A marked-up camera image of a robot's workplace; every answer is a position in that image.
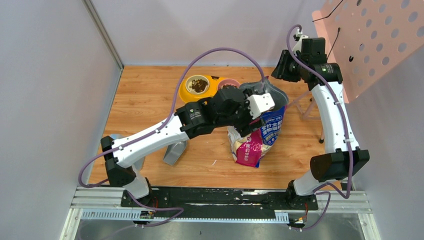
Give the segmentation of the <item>pet food bag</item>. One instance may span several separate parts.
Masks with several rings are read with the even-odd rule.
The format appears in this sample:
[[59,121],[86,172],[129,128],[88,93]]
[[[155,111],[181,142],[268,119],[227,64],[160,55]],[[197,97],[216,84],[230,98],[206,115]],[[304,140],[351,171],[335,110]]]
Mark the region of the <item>pet food bag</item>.
[[234,127],[227,128],[230,143],[230,152],[234,162],[248,167],[259,167],[261,159],[269,152],[277,141],[282,129],[283,119],[289,98],[284,91],[270,83],[247,82],[240,86],[241,89],[263,90],[270,93],[274,100],[274,109],[261,115],[264,124],[256,131],[241,137]]

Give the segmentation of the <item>metal scoop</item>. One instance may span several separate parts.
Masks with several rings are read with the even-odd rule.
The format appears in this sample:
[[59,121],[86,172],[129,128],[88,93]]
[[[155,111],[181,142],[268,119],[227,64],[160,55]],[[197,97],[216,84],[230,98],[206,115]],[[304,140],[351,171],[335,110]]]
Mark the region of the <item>metal scoop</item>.
[[162,159],[163,162],[170,166],[175,165],[185,152],[187,145],[188,142],[186,140],[168,145]]

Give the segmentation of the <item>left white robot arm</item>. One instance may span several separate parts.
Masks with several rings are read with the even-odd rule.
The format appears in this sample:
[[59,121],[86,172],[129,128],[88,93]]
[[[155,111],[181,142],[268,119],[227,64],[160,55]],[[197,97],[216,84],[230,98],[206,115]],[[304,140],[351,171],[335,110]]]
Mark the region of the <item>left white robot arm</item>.
[[153,193],[136,168],[137,162],[169,145],[211,134],[216,128],[232,126],[245,137],[264,124],[261,115],[274,107],[269,93],[223,88],[212,97],[186,103],[169,118],[136,134],[120,139],[103,137],[100,145],[108,182],[127,190],[140,206],[149,206]]

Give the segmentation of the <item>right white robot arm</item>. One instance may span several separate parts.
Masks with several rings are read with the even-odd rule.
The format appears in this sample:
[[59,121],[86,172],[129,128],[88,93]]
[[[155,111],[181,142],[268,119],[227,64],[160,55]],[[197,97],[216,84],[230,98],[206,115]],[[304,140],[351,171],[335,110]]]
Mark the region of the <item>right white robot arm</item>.
[[294,39],[296,45],[282,51],[271,75],[287,82],[304,80],[319,110],[325,144],[325,153],[311,158],[310,170],[288,184],[286,204],[298,209],[316,191],[332,187],[335,181],[347,179],[350,188],[352,177],[369,161],[370,154],[360,148],[353,134],[344,102],[342,72],[337,63],[328,62],[326,40],[304,34]]

